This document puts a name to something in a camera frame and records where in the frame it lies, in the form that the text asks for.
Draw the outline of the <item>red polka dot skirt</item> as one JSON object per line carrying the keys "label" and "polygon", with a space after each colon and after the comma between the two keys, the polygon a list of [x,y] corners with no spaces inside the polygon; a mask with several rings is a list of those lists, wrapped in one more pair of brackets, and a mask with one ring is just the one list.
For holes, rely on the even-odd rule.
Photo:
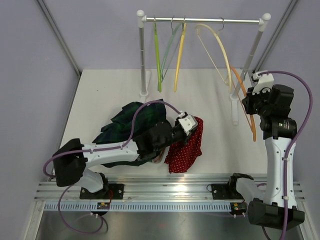
{"label": "red polka dot skirt", "polygon": [[164,163],[168,165],[170,174],[186,173],[188,169],[195,163],[197,157],[202,155],[201,144],[204,130],[204,121],[195,116],[198,125],[195,133],[187,141],[177,142],[170,146]]}

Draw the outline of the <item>cream plastic hanger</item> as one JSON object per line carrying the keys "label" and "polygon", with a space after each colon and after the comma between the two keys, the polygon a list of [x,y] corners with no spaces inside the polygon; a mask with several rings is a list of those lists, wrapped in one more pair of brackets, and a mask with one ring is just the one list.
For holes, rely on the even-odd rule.
{"label": "cream plastic hanger", "polygon": [[[202,40],[202,37],[201,37],[202,30],[208,30],[211,33],[211,35],[213,36],[213,38],[215,39],[215,41],[217,42],[218,47],[219,47],[219,49],[221,51],[221,54],[223,56],[223,61],[224,61],[224,64],[225,64],[225,69],[226,69],[226,77],[222,76],[222,73],[218,69],[213,57],[211,56],[210,52],[208,51],[208,48],[206,47],[204,41]],[[206,54],[207,54],[209,60],[211,61],[213,67],[217,71],[219,77],[221,78],[223,83],[228,87],[228,93],[230,94],[231,91],[232,91],[232,88],[233,88],[233,79],[232,79],[232,74],[231,74],[231,66],[230,66],[230,62],[229,62],[229,58],[228,58],[226,49],[225,49],[224,44],[223,44],[223,42],[222,42],[222,40],[220,39],[220,36],[219,36],[219,32],[220,31],[216,32],[212,27],[210,27],[209,25],[204,24],[204,23],[198,23],[195,26],[195,31],[196,31],[196,35],[197,35],[197,37],[198,37],[198,39],[199,39],[204,51],[206,52]]]}

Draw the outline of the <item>dark green plaid skirt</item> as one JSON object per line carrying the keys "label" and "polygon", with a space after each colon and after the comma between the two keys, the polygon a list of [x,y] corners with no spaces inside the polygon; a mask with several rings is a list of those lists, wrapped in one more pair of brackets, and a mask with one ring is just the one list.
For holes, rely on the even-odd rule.
{"label": "dark green plaid skirt", "polygon": [[[129,139],[133,117],[141,102],[131,102],[123,106],[121,111],[111,118],[111,123],[103,126],[100,134],[92,141],[97,145],[125,142]],[[165,121],[167,111],[165,105],[152,103],[139,111],[134,122],[133,136],[139,136],[157,123]]]}

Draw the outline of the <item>pale green plastic hanger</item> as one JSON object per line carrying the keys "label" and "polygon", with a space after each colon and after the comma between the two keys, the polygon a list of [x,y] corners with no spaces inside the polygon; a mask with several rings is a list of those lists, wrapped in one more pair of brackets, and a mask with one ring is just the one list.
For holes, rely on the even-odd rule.
{"label": "pale green plastic hanger", "polygon": [[162,62],[161,62],[161,66],[160,66],[160,73],[161,73],[161,83],[164,81],[165,79],[165,76],[167,74],[167,71],[169,69],[169,66],[171,64],[171,61],[173,59],[173,56],[172,58],[170,59],[169,63],[167,64],[167,68],[165,70],[165,66],[166,66],[166,62],[167,62],[167,59],[168,59],[168,54],[169,54],[169,51],[172,47],[172,44],[173,44],[173,41],[177,35],[177,32],[179,29],[183,29],[183,24],[182,23],[179,23],[175,28],[171,28],[171,36],[169,38],[169,41],[167,43],[167,46],[165,48],[165,52],[164,52],[164,56],[163,56],[163,59],[162,59]]}

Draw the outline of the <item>lime green plastic hanger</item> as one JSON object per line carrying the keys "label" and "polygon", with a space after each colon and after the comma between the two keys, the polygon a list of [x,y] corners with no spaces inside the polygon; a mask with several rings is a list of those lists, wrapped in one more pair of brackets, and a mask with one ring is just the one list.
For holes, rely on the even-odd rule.
{"label": "lime green plastic hanger", "polygon": [[153,33],[154,33],[154,48],[155,48],[155,59],[157,68],[157,90],[159,93],[162,92],[162,76],[161,76],[161,63],[160,63],[160,51],[159,51],[159,40],[156,18],[153,20]]}

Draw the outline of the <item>yellow plastic hanger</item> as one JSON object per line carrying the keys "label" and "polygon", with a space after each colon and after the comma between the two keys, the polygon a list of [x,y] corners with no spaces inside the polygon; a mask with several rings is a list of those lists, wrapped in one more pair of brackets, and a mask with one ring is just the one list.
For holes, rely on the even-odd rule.
{"label": "yellow plastic hanger", "polygon": [[182,32],[179,42],[179,49],[178,49],[178,55],[177,55],[177,63],[176,63],[176,70],[175,70],[175,78],[174,78],[174,86],[173,91],[176,93],[178,89],[178,80],[179,80],[179,73],[180,73],[180,67],[181,67],[181,61],[184,51],[184,44],[185,44],[185,36],[186,36],[186,21],[183,20],[182,23]]}

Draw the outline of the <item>orange floral white skirt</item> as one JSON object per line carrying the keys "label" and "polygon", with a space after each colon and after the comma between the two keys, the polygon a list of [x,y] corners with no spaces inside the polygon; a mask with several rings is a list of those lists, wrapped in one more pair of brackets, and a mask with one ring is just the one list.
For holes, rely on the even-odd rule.
{"label": "orange floral white skirt", "polygon": [[154,164],[161,164],[165,161],[168,154],[168,148],[164,148],[160,151],[159,155],[152,160]]}

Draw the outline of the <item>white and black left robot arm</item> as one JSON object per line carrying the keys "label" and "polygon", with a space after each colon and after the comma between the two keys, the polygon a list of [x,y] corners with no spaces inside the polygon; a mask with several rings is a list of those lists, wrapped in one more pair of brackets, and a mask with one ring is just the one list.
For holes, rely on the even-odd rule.
{"label": "white and black left robot arm", "polygon": [[153,161],[173,144],[186,144],[199,126],[194,116],[187,115],[177,118],[174,126],[160,121],[128,142],[90,145],[71,139],[52,157],[56,185],[80,187],[84,191],[81,199],[103,199],[109,195],[108,179],[103,173],[92,171],[92,167],[138,167]]}

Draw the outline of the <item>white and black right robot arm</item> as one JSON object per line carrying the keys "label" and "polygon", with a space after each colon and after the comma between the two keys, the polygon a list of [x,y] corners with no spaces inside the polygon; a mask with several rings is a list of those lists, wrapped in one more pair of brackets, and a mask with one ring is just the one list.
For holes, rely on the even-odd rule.
{"label": "white and black right robot arm", "polygon": [[261,191],[254,178],[234,173],[227,183],[211,184],[214,200],[243,200],[250,224],[290,230],[305,221],[298,210],[293,184],[293,160],[297,123],[289,117],[294,90],[275,84],[256,90],[250,87],[241,101],[245,112],[260,117],[267,154],[267,183]]}

